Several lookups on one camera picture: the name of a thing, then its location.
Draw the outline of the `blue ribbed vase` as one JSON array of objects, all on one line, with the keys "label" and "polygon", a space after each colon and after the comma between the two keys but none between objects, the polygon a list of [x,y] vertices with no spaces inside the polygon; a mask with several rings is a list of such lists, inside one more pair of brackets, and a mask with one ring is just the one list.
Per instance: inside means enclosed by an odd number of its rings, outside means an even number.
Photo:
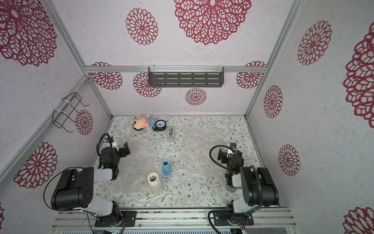
[{"label": "blue ribbed vase", "polygon": [[162,172],[166,176],[169,176],[172,173],[172,167],[168,160],[162,162]]}]

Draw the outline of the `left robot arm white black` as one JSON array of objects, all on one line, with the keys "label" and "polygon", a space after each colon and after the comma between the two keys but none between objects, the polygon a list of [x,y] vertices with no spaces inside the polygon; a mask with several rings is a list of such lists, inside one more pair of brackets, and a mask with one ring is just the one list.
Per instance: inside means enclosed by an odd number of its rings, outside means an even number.
[{"label": "left robot arm white black", "polygon": [[120,160],[129,155],[128,143],[104,134],[107,146],[100,149],[96,145],[100,168],[69,168],[61,176],[51,197],[50,208],[55,211],[80,210],[96,218],[96,227],[117,227],[124,225],[126,219],[114,201],[108,201],[94,194],[94,185],[99,182],[116,180]]}]

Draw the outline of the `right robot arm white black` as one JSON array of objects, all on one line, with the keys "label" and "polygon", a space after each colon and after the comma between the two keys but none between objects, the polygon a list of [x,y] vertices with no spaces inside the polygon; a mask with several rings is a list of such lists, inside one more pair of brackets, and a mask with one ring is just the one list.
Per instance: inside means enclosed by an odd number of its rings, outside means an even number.
[{"label": "right robot arm white black", "polygon": [[227,204],[227,215],[248,216],[279,203],[279,192],[266,167],[244,166],[244,157],[235,143],[216,145],[209,151],[214,164],[226,170],[226,189],[242,191],[241,197]]}]

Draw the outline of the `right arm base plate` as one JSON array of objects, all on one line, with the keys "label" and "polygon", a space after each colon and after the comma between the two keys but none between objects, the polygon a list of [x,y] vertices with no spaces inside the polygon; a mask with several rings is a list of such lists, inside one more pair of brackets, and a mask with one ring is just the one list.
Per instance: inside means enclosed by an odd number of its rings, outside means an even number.
[{"label": "right arm base plate", "polygon": [[213,212],[215,226],[252,226],[254,220],[252,215],[241,215],[237,213],[228,213],[223,211]]}]

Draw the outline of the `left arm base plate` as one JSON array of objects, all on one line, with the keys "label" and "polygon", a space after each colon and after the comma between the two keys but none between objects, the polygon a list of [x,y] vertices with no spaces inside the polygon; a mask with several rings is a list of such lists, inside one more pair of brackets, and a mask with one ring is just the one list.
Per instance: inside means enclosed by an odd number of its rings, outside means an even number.
[{"label": "left arm base plate", "polygon": [[94,226],[102,227],[134,227],[137,211],[120,211],[119,213],[96,218]]}]

